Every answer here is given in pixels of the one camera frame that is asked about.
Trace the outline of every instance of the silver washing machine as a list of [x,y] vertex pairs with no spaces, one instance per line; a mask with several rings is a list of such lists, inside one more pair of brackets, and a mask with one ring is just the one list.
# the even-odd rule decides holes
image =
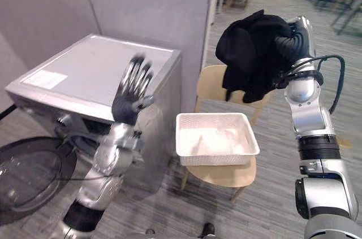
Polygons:
[[144,147],[124,184],[158,190],[175,146],[180,51],[91,34],[5,88],[16,106],[53,137],[0,148],[0,225],[49,201],[72,176],[77,158],[92,162],[98,137],[113,123],[111,105],[122,73],[136,54],[152,62],[154,78],[146,94],[153,94],[155,102],[139,115],[135,128]]

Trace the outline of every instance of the person's foot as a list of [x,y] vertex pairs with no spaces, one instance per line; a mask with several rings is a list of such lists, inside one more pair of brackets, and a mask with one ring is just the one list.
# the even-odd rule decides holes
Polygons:
[[212,223],[206,223],[202,229],[202,233],[198,238],[204,238],[207,235],[215,235],[215,227]]

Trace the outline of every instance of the plastic laundry basket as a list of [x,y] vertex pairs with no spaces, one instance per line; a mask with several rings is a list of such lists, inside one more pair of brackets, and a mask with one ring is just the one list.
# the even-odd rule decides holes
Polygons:
[[259,151],[242,113],[185,113],[176,117],[176,152],[184,166],[246,164]]

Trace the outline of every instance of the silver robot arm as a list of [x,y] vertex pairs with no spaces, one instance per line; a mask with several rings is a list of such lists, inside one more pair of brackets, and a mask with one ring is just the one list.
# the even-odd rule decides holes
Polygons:
[[102,215],[123,182],[123,175],[133,161],[139,133],[133,131],[138,113],[153,103],[144,97],[152,78],[150,63],[140,71],[143,56],[131,59],[112,104],[115,123],[101,138],[78,195],[63,221],[50,238],[90,238]]
[[279,38],[275,43],[294,63],[285,98],[298,137],[299,170],[307,175],[295,183],[298,213],[309,219],[305,238],[362,238],[362,230],[354,222],[358,204],[347,167],[339,153],[329,111],[319,102],[321,75],[312,62],[299,66],[315,58],[312,26],[303,16],[290,21],[290,26],[296,36]]

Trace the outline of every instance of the gray partition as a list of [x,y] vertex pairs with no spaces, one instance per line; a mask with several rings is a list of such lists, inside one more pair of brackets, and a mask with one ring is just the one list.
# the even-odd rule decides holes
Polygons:
[[12,105],[12,100],[3,88],[26,72],[27,67],[0,33],[0,112]]
[[193,111],[209,0],[91,0],[102,33],[182,51],[182,110]]
[[179,49],[183,53],[182,110],[193,111],[208,2],[0,0],[0,34],[28,68],[37,66],[90,33]]

